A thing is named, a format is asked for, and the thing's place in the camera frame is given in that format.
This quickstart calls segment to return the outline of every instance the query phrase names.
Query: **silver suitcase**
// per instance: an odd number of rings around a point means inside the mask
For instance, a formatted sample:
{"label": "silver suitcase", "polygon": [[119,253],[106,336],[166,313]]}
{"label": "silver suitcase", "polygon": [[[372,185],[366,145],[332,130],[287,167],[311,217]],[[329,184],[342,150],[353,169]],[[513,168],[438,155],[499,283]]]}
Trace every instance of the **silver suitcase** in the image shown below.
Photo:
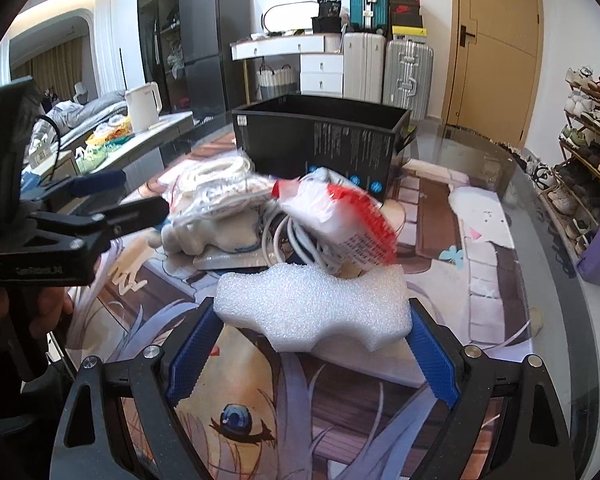
{"label": "silver suitcase", "polygon": [[390,41],[386,48],[382,102],[411,110],[413,121],[423,120],[429,107],[432,74],[430,46],[415,41]]}
{"label": "silver suitcase", "polygon": [[386,39],[380,34],[351,32],[344,36],[343,97],[382,102]]}

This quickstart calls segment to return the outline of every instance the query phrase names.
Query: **electric kettle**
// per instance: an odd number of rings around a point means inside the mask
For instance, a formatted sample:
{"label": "electric kettle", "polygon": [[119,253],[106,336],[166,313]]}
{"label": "electric kettle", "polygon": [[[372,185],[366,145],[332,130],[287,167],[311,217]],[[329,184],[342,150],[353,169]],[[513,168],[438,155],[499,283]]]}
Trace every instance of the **electric kettle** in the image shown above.
{"label": "electric kettle", "polygon": [[148,130],[160,120],[158,114],[162,110],[162,101],[157,83],[151,82],[128,90],[125,99],[134,133]]}

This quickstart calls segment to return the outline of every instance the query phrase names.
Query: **screw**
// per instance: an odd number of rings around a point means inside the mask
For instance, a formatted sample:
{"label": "screw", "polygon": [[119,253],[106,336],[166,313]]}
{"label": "screw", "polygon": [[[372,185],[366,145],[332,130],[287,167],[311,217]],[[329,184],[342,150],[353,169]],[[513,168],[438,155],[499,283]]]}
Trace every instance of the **screw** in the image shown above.
{"label": "screw", "polygon": [[529,361],[529,364],[532,365],[533,368],[539,368],[542,366],[542,359],[535,354],[529,355],[526,360]]}
{"label": "screw", "polygon": [[142,355],[147,359],[156,357],[160,353],[160,347],[156,345],[149,345],[147,348],[142,350]]}
{"label": "screw", "polygon": [[98,358],[95,355],[90,355],[85,357],[84,361],[82,361],[82,368],[87,368],[88,370],[89,368],[93,368],[97,362]]}
{"label": "screw", "polygon": [[464,347],[464,354],[467,357],[476,359],[482,355],[482,350],[480,350],[476,345],[467,345]]}
{"label": "screw", "polygon": [[75,240],[71,240],[71,243],[69,244],[69,248],[71,250],[77,251],[83,245],[84,245],[84,242],[82,240],[80,240],[80,238],[76,238]]}

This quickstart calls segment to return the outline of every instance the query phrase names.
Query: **gray refrigerator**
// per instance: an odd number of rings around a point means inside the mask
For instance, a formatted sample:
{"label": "gray refrigerator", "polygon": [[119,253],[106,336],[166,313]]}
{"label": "gray refrigerator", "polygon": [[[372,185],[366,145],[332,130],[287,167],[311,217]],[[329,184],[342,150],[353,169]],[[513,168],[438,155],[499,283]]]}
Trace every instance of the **gray refrigerator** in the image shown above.
{"label": "gray refrigerator", "polygon": [[251,0],[180,0],[180,30],[193,117],[208,121],[245,104],[231,43],[251,34]]}

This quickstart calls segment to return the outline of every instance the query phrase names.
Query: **anime print mat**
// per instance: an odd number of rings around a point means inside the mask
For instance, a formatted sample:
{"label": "anime print mat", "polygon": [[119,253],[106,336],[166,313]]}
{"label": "anime print mat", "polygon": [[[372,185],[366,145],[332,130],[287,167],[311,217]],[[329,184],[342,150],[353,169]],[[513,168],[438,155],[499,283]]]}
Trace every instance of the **anime print mat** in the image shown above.
{"label": "anime print mat", "polygon": [[[184,168],[234,149],[233,134],[206,144],[129,198],[168,193]],[[390,197],[383,211],[397,228],[398,263],[414,297],[463,344],[510,360],[531,353],[522,279],[497,196],[464,174],[412,160]],[[152,248],[156,236],[146,230],[115,240],[93,285],[72,291],[67,348],[76,366],[90,354],[105,362],[135,357],[215,294],[218,273],[197,270],[184,254],[165,256]],[[463,479],[478,478],[499,410],[492,400]],[[134,445],[151,459],[132,400],[125,412]],[[447,408],[405,341],[369,353],[331,338],[311,354],[277,354],[263,336],[226,327],[176,412],[216,480],[384,480],[414,473]]]}

